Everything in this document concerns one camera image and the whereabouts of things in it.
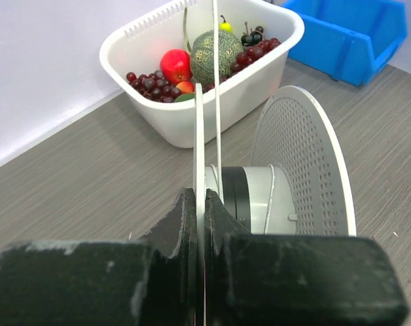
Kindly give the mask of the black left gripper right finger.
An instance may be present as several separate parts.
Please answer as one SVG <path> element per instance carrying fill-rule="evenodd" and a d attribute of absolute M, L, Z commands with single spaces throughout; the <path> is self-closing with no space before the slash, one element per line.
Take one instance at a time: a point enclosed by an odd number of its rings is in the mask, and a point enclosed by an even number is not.
<path fill-rule="evenodd" d="M 369 238 L 252 234 L 208 190 L 207 325 L 402 325 L 409 306 Z"/>

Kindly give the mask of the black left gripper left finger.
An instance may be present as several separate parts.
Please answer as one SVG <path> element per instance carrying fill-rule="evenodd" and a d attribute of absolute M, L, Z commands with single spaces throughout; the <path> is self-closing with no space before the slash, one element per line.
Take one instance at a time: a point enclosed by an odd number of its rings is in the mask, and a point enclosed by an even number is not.
<path fill-rule="evenodd" d="M 196 198 L 137 240 L 31 240 L 0 251 L 0 325 L 193 325 Z"/>

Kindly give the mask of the white perforated cable spool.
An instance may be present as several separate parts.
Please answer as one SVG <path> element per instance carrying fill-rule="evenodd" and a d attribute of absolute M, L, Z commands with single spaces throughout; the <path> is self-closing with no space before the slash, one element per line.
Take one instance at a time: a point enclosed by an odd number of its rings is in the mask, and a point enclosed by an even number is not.
<path fill-rule="evenodd" d="M 252 234 L 354 236 L 349 176 L 340 144 L 319 102 L 297 86 L 279 88 L 257 123 L 249 166 L 204 163 L 204 94 L 195 91 L 197 325 L 206 323 L 204 212 L 208 190 Z"/>

